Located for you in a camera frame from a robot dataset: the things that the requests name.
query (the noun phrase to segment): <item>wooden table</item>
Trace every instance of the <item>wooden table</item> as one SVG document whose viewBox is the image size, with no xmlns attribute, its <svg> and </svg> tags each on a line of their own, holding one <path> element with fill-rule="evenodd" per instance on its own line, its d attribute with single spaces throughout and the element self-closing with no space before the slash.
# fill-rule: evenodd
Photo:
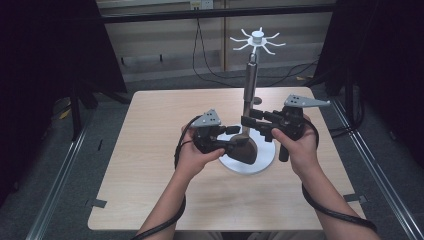
<svg viewBox="0 0 424 240">
<path fill-rule="evenodd" d="M 258 88 L 256 96 L 263 103 L 255 108 L 281 110 L 290 93 L 313 97 L 308 88 Z M 93 230 L 139 229 L 172 176 L 181 126 L 211 108 L 223 125 L 237 124 L 242 106 L 243 89 L 137 92 L 98 193 L 97 199 L 107 201 L 106 207 L 93 207 L 88 226 Z M 304 112 L 320 133 L 318 158 L 325 173 L 342 195 L 353 193 L 320 110 Z M 322 229 L 290 163 L 278 160 L 279 143 L 276 146 L 271 166 L 259 174 L 239 175 L 219 161 L 209 163 L 190 183 L 177 230 Z M 364 217 L 358 202 L 351 206 Z"/>
</svg>

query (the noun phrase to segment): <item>metal bar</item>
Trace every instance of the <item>metal bar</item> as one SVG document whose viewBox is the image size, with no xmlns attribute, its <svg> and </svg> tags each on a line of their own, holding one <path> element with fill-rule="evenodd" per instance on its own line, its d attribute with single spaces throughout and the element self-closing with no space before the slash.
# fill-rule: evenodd
<svg viewBox="0 0 424 240">
<path fill-rule="evenodd" d="M 340 117 L 340 120 L 343 122 L 345 127 L 349 126 L 349 120 L 344 115 L 345 109 L 340 101 L 336 98 L 333 98 L 332 102 L 334 109 Z M 362 159 L 368 167 L 371 175 L 379 186 L 383 196 L 386 198 L 389 206 L 392 208 L 393 213 L 396 215 L 400 224 L 402 225 L 404 231 L 408 235 L 409 239 L 413 240 L 422 240 L 424 239 L 423 233 L 419 229 L 416 220 L 414 219 L 412 213 L 409 211 L 408 207 L 402 201 L 402 199 L 397 194 L 396 190 L 393 188 L 390 181 L 387 179 L 380 165 L 376 161 L 371 150 L 368 148 L 361 134 L 354 130 L 350 133 L 350 137 L 361 154 Z"/>
<path fill-rule="evenodd" d="M 46 200 L 44 201 L 43 207 L 37 215 L 31 229 L 26 237 L 26 240 L 42 239 L 47 227 L 50 223 L 50 220 L 53 216 L 54 210 L 56 209 L 57 203 L 59 202 L 60 195 L 62 193 L 63 187 L 66 184 L 69 173 L 72 169 L 72 165 L 75 162 L 76 156 L 81 148 L 81 145 L 84 141 L 87 127 L 91 120 L 93 119 L 94 111 L 90 111 L 87 116 L 87 121 L 84 124 L 84 127 L 81 130 L 78 138 L 72 142 L 68 154 L 63 161 L 63 164 L 59 170 L 58 175 L 53 183 L 52 188 L 50 189 L 49 194 L 47 195 Z"/>
<path fill-rule="evenodd" d="M 69 24 L 106 24 L 106 23 L 126 23 L 126 22 L 147 22 L 178 19 L 200 19 L 200 18 L 219 18 L 219 17 L 241 17 L 258 15 L 279 15 L 279 14 L 299 14 L 299 13 L 320 13 L 333 12 L 336 4 L 320 5 L 298 5 L 284 7 L 262 7 L 262 8 L 223 8 L 199 11 L 173 11 L 158 13 L 138 13 L 138 14 L 111 14 L 100 17 L 57 19 L 51 23 L 69 23 Z"/>
</svg>

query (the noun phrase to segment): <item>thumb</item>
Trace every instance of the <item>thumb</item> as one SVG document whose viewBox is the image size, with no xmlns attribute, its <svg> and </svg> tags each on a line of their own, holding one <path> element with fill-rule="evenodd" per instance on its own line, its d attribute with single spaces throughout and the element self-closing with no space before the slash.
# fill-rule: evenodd
<svg viewBox="0 0 424 240">
<path fill-rule="evenodd" d="M 272 136 L 274 136 L 277 141 L 279 141 L 287 150 L 290 150 L 294 144 L 294 141 L 291 140 L 286 134 L 284 134 L 280 129 L 273 128 L 271 130 Z"/>
<path fill-rule="evenodd" d="M 223 148 L 217 149 L 213 152 L 205 154 L 205 160 L 206 162 L 211 162 L 213 160 L 216 160 L 220 156 L 224 155 L 224 153 L 225 153 L 225 149 Z"/>
</svg>

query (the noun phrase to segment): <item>person's right hand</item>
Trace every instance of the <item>person's right hand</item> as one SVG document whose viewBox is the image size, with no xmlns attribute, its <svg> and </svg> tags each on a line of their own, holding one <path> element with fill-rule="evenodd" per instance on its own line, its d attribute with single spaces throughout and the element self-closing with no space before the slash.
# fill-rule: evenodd
<svg viewBox="0 0 424 240">
<path fill-rule="evenodd" d="M 289 151 L 290 162 L 297 175 L 308 174 L 308 172 L 320 168 L 317 159 L 316 136 L 311 127 L 305 125 L 305 132 L 297 141 L 291 140 L 277 128 L 272 129 L 272 135 Z"/>
</svg>

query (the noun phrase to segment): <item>power outlet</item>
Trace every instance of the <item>power outlet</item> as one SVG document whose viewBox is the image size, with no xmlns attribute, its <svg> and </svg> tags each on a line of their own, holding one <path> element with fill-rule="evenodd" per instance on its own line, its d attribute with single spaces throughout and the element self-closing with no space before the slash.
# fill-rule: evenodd
<svg viewBox="0 0 424 240">
<path fill-rule="evenodd" d="M 191 10 L 200 10 L 202 9 L 202 1 L 190 1 L 190 9 Z"/>
<path fill-rule="evenodd" d="M 213 0 L 202 0 L 201 9 L 213 9 Z"/>
</svg>

